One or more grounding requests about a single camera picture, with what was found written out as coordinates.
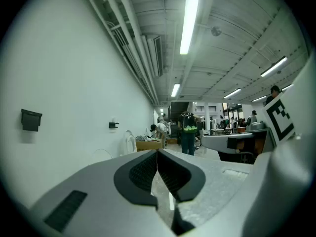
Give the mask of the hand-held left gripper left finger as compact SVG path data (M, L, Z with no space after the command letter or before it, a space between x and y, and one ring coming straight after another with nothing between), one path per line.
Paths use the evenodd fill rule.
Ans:
M62 237L172 237L151 194L157 153L91 164L41 198L31 213Z

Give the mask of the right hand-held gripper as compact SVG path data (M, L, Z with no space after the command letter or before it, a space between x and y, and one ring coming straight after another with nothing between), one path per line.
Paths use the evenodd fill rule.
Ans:
M263 121L276 142L293 134L316 133L316 52L312 51L305 66L285 92L261 110Z

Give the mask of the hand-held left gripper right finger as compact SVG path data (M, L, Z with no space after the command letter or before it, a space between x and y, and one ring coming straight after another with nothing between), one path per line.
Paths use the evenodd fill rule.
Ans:
M158 236L241 236L254 196L242 189L253 166L158 150L157 170L170 191L174 211Z

